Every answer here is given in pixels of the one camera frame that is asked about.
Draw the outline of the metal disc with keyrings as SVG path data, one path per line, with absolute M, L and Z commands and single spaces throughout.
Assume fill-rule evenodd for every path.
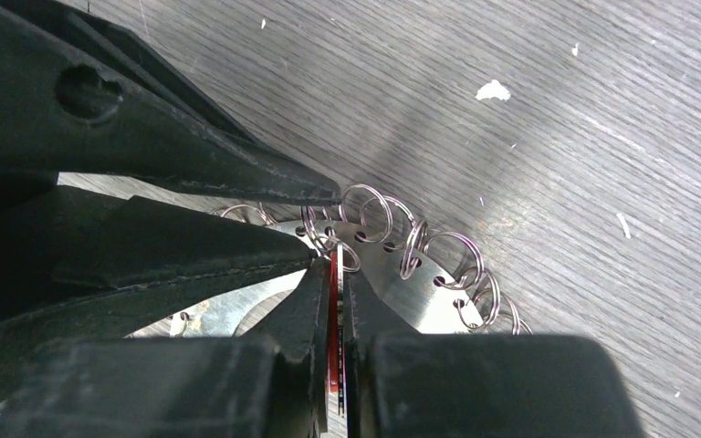
M 359 209 L 343 206 L 337 217 L 314 214 L 277 222 L 255 207 L 266 225 L 294 235 L 321 254 L 340 250 L 344 278 L 361 273 L 375 294 L 423 333 L 483 333 L 509 328 L 529 334 L 514 301 L 506 296 L 477 244 L 457 232 L 430 232 L 400 200 L 361 185 Z M 137 337 L 232 337 L 250 329 L 298 285 L 303 272 L 276 277 L 208 298 L 135 331 Z

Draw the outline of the red headed key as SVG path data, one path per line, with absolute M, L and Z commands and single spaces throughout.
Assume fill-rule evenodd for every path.
M 344 289 L 343 243 L 338 241 L 330 253 L 329 320 L 328 320 L 328 383 L 330 393 L 337 395 L 337 414 L 345 417 L 345 370 L 343 344 L 342 292 Z

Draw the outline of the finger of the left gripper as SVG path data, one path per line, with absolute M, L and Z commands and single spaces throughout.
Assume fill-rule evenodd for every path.
M 4 211 L 0 402 L 48 342 L 119 339 L 310 261 L 292 235 L 139 196 L 59 186 Z
M 58 1 L 0 1 L 0 172 L 333 205 L 331 178 L 267 146 L 143 39 Z

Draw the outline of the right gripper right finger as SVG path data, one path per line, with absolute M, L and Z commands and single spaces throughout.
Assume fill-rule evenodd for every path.
M 361 274 L 343 290 L 352 437 L 641 437 L 623 378 L 596 341 L 421 334 Z

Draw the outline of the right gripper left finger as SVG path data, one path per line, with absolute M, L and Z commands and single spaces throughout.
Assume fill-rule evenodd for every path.
M 29 370 L 0 437 L 311 437 L 330 266 L 315 261 L 245 335 L 66 343 Z

